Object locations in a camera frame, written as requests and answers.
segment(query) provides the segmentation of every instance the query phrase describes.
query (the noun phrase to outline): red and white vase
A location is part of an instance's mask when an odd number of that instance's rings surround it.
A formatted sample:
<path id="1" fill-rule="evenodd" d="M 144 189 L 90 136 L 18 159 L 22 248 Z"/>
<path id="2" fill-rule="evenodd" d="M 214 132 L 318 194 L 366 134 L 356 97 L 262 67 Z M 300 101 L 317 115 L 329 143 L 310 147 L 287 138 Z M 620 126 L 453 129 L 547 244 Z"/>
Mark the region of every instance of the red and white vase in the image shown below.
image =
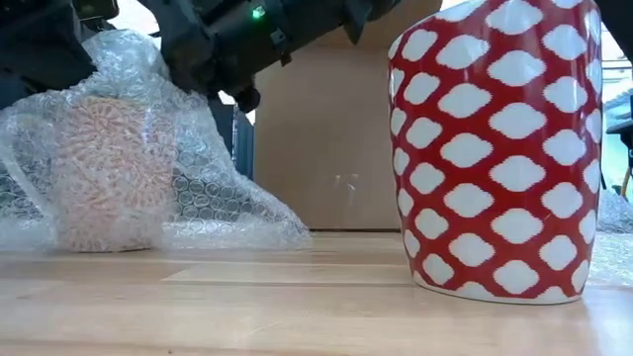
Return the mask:
<path id="1" fill-rule="evenodd" d="M 600 182 L 591 0 L 475 0 L 393 44 L 398 206 L 418 285 L 557 304 L 588 277 Z"/>

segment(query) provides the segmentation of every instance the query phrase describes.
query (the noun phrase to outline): orange textured object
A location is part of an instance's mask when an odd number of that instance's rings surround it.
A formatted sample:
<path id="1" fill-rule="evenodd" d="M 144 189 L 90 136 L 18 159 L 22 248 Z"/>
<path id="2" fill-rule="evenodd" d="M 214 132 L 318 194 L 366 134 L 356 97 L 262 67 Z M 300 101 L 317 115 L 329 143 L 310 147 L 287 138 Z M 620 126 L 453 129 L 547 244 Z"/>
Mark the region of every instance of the orange textured object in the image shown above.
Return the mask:
<path id="1" fill-rule="evenodd" d="M 83 99 L 57 130 L 57 235 L 72 251 L 149 248 L 172 212 L 172 123 L 141 105 Z"/>

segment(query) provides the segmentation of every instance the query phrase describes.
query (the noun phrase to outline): cardboard box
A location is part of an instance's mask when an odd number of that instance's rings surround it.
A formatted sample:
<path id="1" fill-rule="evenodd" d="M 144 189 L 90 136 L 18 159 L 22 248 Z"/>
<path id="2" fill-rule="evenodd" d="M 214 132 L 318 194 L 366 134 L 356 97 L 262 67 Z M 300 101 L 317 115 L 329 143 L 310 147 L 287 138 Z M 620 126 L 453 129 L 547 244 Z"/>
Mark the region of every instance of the cardboard box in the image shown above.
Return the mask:
<path id="1" fill-rule="evenodd" d="M 387 50 L 439 6 L 403 0 L 369 26 L 360 46 L 339 30 L 257 76 L 254 180 L 310 228 L 400 228 Z"/>

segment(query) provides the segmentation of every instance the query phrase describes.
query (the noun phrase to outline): white pattern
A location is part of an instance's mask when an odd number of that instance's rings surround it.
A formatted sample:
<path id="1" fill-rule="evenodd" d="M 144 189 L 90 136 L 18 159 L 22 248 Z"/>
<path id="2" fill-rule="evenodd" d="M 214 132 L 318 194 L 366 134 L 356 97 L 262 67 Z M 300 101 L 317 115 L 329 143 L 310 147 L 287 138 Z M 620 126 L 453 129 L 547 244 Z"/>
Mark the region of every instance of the white pattern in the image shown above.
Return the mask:
<path id="1" fill-rule="evenodd" d="M 555 236 L 539 251 L 539 256 L 554 271 L 562 271 L 576 258 L 578 249 L 565 235 Z"/>
<path id="2" fill-rule="evenodd" d="M 526 156 L 511 156 L 491 170 L 491 178 L 510 192 L 525 192 L 545 178 L 545 169 Z"/>
<path id="3" fill-rule="evenodd" d="M 591 10 L 585 15 L 585 27 L 593 41 L 600 45 L 602 42 L 602 23 L 597 11 Z"/>
<path id="4" fill-rule="evenodd" d="M 466 1 L 457 6 L 453 6 L 450 9 L 437 13 L 435 18 L 448 22 L 460 22 L 469 17 L 475 10 L 482 6 L 484 2 L 485 0 Z"/>
<path id="5" fill-rule="evenodd" d="M 453 275 L 455 274 L 453 268 L 444 262 L 442 257 L 434 253 L 429 254 L 426 259 L 424 259 L 424 262 L 422 262 L 422 269 L 424 269 L 424 272 L 426 272 L 428 277 L 430 277 L 430 279 L 439 286 L 448 282 L 448 280 L 453 278 Z"/>
<path id="6" fill-rule="evenodd" d="M 457 119 L 465 119 L 477 113 L 492 99 L 491 93 L 471 83 L 456 85 L 440 99 L 439 110 Z"/>
<path id="7" fill-rule="evenodd" d="M 597 58 L 587 65 L 585 74 L 587 75 L 589 83 L 591 83 L 591 87 L 593 87 L 595 93 L 599 95 L 602 92 L 602 64 Z"/>
<path id="8" fill-rule="evenodd" d="M 595 216 L 595 210 L 591 209 L 585 217 L 581 220 L 578 226 L 578 230 L 583 236 L 583 240 L 586 244 L 593 242 L 595 237 L 595 230 L 597 225 L 597 217 Z"/>
<path id="9" fill-rule="evenodd" d="M 429 163 L 420 163 L 410 176 L 411 185 L 421 194 L 429 194 L 444 181 L 444 173 Z"/>
<path id="10" fill-rule="evenodd" d="M 543 20 L 543 13 L 522 0 L 505 1 L 486 17 L 486 23 L 507 35 L 520 35 Z"/>
<path id="11" fill-rule="evenodd" d="M 444 197 L 444 204 L 462 218 L 476 217 L 494 201 L 490 193 L 471 183 L 458 185 Z"/>
<path id="12" fill-rule="evenodd" d="M 573 7 L 576 7 L 576 5 L 580 4 L 581 2 L 583 2 L 583 0 L 552 0 L 552 2 L 560 8 L 571 9 Z"/>
<path id="13" fill-rule="evenodd" d="M 403 58 L 409 61 L 420 60 L 437 41 L 437 34 L 423 29 L 415 30 L 403 48 Z"/>
<path id="14" fill-rule="evenodd" d="M 574 113 L 587 102 L 587 91 L 576 78 L 560 77 L 545 87 L 545 99 L 554 104 L 563 113 Z"/>
<path id="15" fill-rule="evenodd" d="M 389 59 L 394 59 L 396 57 L 396 53 L 398 53 L 398 48 L 400 48 L 400 43 L 403 41 L 403 35 L 398 36 L 398 38 L 392 42 L 392 45 L 389 47 L 389 51 L 387 52 L 387 56 Z"/>
<path id="16" fill-rule="evenodd" d="M 589 275 L 589 263 L 585 260 L 581 263 L 580 266 L 574 271 L 572 274 L 572 285 L 576 290 L 576 293 L 580 293 L 587 281 L 587 277 Z"/>
<path id="17" fill-rule="evenodd" d="M 569 182 L 556 185 L 541 198 L 543 206 L 560 219 L 572 216 L 583 204 L 583 195 Z"/>
<path id="18" fill-rule="evenodd" d="M 493 294 L 488 292 L 484 286 L 475 282 L 466 282 L 462 287 L 457 290 L 457 293 L 470 298 L 477 298 L 486 300 L 493 298 Z"/>
<path id="19" fill-rule="evenodd" d="M 525 103 L 512 103 L 491 117 L 491 128 L 508 138 L 523 139 L 545 126 L 547 118 Z"/>
<path id="20" fill-rule="evenodd" d="M 407 131 L 407 142 L 418 149 L 426 148 L 441 133 L 441 125 L 428 118 L 418 118 Z"/>
<path id="21" fill-rule="evenodd" d="M 439 78 L 426 73 L 417 73 L 405 90 L 405 100 L 418 105 L 428 99 L 439 87 Z"/>
<path id="22" fill-rule="evenodd" d="M 408 216 L 408 213 L 413 208 L 413 198 L 404 188 L 401 188 L 398 192 L 398 207 L 404 217 Z"/>
<path id="23" fill-rule="evenodd" d="M 398 95 L 400 86 L 403 85 L 403 80 L 405 80 L 405 73 L 402 70 L 392 70 L 389 76 L 389 95 L 392 98 L 392 102 L 394 102 L 394 98 Z"/>
<path id="24" fill-rule="evenodd" d="M 442 158 L 460 168 L 472 167 L 493 152 L 493 145 L 472 133 L 460 133 L 442 146 Z"/>
<path id="25" fill-rule="evenodd" d="M 415 218 L 415 227 L 428 239 L 436 239 L 448 229 L 448 221 L 432 209 L 422 209 Z"/>
<path id="26" fill-rule="evenodd" d="M 509 261 L 498 268 L 493 277 L 506 291 L 519 295 L 538 283 L 538 273 L 523 261 Z"/>
<path id="27" fill-rule="evenodd" d="M 461 35 L 451 40 L 437 54 L 437 62 L 452 69 L 464 69 L 486 54 L 491 45 L 470 35 Z"/>
<path id="28" fill-rule="evenodd" d="M 575 132 L 565 129 L 547 138 L 543 150 L 559 164 L 571 166 L 587 153 L 587 146 Z"/>
<path id="29" fill-rule="evenodd" d="M 410 258 L 415 258 L 417 252 L 419 252 L 419 241 L 409 230 L 405 231 L 405 249 Z"/>
<path id="30" fill-rule="evenodd" d="M 394 108 L 392 110 L 391 127 L 393 135 L 398 135 L 400 133 L 400 130 L 403 129 L 403 125 L 405 124 L 406 120 L 407 113 L 400 110 L 400 108 Z"/>
<path id="31" fill-rule="evenodd" d="M 602 141 L 602 113 L 600 109 L 595 109 L 585 119 L 585 128 L 591 135 L 593 142 L 600 143 Z"/>
<path id="32" fill-rule="evenodd" d="M 403 175 L 405 169 L 407 169 L 410 158 L 408 154 L 404 152 L 400 147 L 396 148 L 394 152 L 394 171 L 397 175 Z"/>
<path id="33" fill-rule="evenodd" d="M 547 33 L 543 45 L 565 60 L 574 60 L 587 51 L 587 42 L 570 25 L 560 25 Z"/>
<path id="34" fill-rule="evenodd" d="M 488 75 L 501 83 L 519 87 L 545 72 L 545 62 L 523 50 L 512 50 L 488 67 Z"/>
<path id="35" fill-rule="evenodd" d="M 597 162 L 597 159 L 594 159 L 587 168 L 585 168 L 583 178 L 591 192 L 594 194 L 597 193 L 597 190 L 600 188 L 600 164 Z"/>
<path id="36" fill-rule="evenodd" d="M 565 295 L 561 287 L 550 287 L 540 296 L 536 297 L 538 301 L 557 303 L 566 300 L 568 297 Z"/>
<path id="37" fill-rule="evenodd" d="M 512 208 L 494 219 L 492 228 L 508 242 L 521 244 L 541 233 L 543 222 L 524 209 Z"/>
<path id="38" fill-rule="evenodd" d="M 448 249 L 468 267 L 477 267 L 495 255 L 495 249 L 474 233 L 463 233 L 451 241 Z"/>

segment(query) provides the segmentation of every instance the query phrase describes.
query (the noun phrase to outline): green light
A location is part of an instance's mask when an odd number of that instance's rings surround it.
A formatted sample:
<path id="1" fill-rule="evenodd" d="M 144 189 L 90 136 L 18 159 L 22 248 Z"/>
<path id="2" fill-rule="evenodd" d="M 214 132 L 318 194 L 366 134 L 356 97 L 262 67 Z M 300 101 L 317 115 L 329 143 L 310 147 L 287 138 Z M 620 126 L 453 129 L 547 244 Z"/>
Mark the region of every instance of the green light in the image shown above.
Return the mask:
<path id="1" fill-rule="evenodd" d="M 250 14 L 253 20 L 259 20 L 262 17 L 264 17 L 264 15 L 266 15 L 266 10 L 264 10 L 263 6 L 257 6 L 256 8 L 253 9 L 253 12 Z"/>

